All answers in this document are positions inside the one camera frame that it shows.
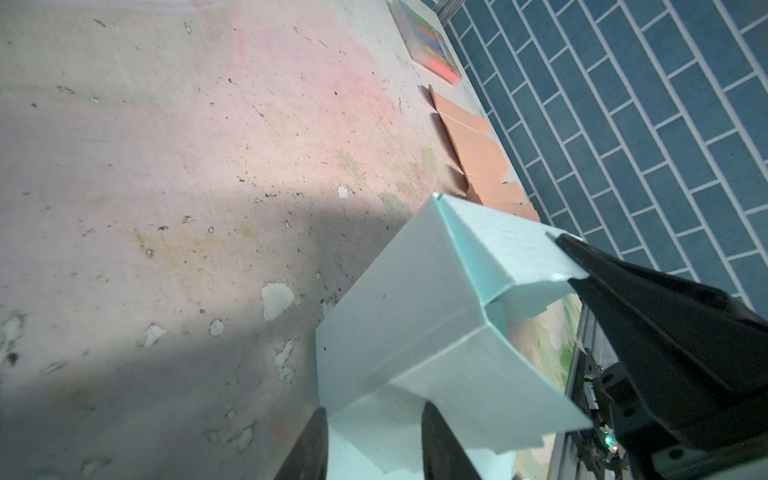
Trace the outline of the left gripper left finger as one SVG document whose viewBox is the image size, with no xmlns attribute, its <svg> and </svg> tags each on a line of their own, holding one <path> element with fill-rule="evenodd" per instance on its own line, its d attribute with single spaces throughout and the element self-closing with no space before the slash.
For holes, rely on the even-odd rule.
<svg viewBox="0 0 768 480">
<path fill-rule="evenodd" d="M 326 480 L 328 452 L 327 411 L 320 407 L 312 414 L 274 479 Z"/>
</svg>

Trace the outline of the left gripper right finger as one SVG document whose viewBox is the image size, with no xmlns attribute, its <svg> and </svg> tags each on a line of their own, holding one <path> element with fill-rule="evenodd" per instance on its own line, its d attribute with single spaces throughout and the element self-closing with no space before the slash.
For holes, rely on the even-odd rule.
<svg viewBox="0 0 768 480">
<path fill-rule="evenodd" d="M 480 480 L 481 476 L 439 409 L 426 402 L 421 415 L 423 475 L 426 480 Z"/>
</svg>

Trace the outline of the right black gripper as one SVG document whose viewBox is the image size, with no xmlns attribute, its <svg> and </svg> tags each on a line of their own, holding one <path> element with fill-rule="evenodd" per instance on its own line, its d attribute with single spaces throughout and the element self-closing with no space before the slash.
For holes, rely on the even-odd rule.
<svg viewBox="0 0 768 480">
<path fill-rule="evenodd" d="M 633 477 L 765 479 L 766 321 L 720 289 L 569 234 L 555 243 L 585 271 L 569 283 L 624 365 L 600 383 Z"/>
</svg>

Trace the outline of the light blue paper box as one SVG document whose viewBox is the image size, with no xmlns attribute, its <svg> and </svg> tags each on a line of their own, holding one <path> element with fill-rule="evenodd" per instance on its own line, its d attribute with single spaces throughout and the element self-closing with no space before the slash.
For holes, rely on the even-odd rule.
<svg viewBox="0 0 768 480">
<path fill-rule="evenodd" d="M 420 478 L 426 402 L 492 476 L 575 421 L 508 336 L 585 277 L 560 235 L 444 194 L 407 221 L 316 331 L 331 478 Z"/>
</svg>

